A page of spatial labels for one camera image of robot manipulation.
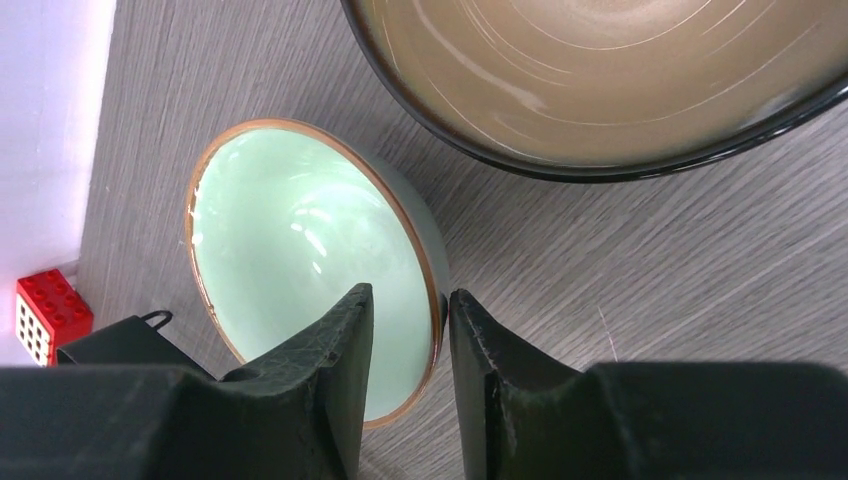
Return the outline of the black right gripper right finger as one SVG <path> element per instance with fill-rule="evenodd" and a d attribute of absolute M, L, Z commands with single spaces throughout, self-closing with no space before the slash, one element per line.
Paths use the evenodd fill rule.
<path fill-rule="evenodd" d="M 449 302 L 469 479 L 843 479 L 847 378 L 804 362 L 611 362 L 578 371 Z"/>

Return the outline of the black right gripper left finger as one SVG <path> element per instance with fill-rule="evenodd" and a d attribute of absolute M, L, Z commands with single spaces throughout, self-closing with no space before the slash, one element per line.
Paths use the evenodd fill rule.
<path fill-rule="evenodd" d="M 182 365 L 1 372 L 5 479 L 353 479 L 374 330 L 359 283 L 218 380 Z"/>

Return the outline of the celadon bowl with flower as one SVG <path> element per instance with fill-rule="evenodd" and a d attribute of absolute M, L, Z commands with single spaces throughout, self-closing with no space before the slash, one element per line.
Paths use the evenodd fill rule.
<path fill-rule="evenodd" d="M 371 286 L 364 425 L 389 425 L 422 398 L 448 315 L 449 262 L 424 199 L 393 166 L 305 122 L 257 119 L 198 160 L 185 236 L 205 308 L 249 362 Z"/>

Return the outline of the dark blue glazed bowl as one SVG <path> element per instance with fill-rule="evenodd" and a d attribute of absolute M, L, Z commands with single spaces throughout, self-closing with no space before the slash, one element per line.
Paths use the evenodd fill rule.
<path fill-rule="evenodd" d="M 392 97 L 496 168 L 568 183 L 682 172 L 847 98 L 843 1 L 346 1 Z"/>

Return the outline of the black wire dish rack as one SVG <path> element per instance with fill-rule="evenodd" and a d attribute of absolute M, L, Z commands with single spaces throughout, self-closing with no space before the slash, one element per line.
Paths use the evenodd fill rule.
<path fill-rule="evenodd" d="M 131 316 L 57 348 L 58 365 L 180 366 L 206 378 L 206 370 L 159 330 L 173 319 L 167 310 Z"/>

